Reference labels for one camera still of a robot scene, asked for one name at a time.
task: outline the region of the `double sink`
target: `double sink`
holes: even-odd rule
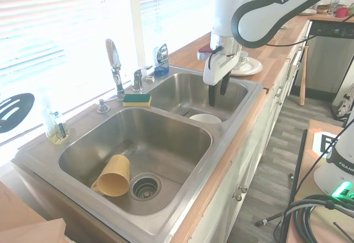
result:
[[[70,125],[70,138],[54,146],[35,141],[13,160],[100,219],[129,242],[169,242],[213,172],[262,85],[230,79],[225,95],[209,106],[202,73],[170,67],[170,73],[145,83],[150,107],[91,109]],[[134,92],[126,89],[128,94]],[[222,123],[189,119],[209,113]],[[129,191],[107,197],[90,189],[108,160],[125,155],[131,164]]]

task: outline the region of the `green sponge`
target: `green sponge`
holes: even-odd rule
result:
[[[151,95],[126,95],[123,106],[150,106]]]

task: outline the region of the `cabinet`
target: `cabinet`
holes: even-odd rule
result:
[[[298,41],[307,37],[306,23]],[[247,195],[248,187],[267,147],[273,128],[282,109],[288,90],[298,70],[305,43],[294,46],[284,63],[282,72],[268,94],[262,113],[257,118],[250,135],[243,144],[236,160],[221,182],[211,203],[204,212],[189,243],[225,243]]]

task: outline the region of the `dish soap bottle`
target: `dish soap bottle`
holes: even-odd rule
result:
[[[170,69],[167,45],[161,41],[161,36],[161,30],[155,31],[155,38],[158,39],[158,44],[153,50],[155,76],[165,75]]]
[[[61,144],[69,137],[69,127],[59,111],[53,111],[48,98],[42,95],[42,110],[43,125],[45,134],[52,144]]]

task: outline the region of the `yellow mug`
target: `yellow mug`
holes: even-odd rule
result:
[[[91,189],[110,197],[124,195],[129,189],[129,159],[121,154],[112,156]]]

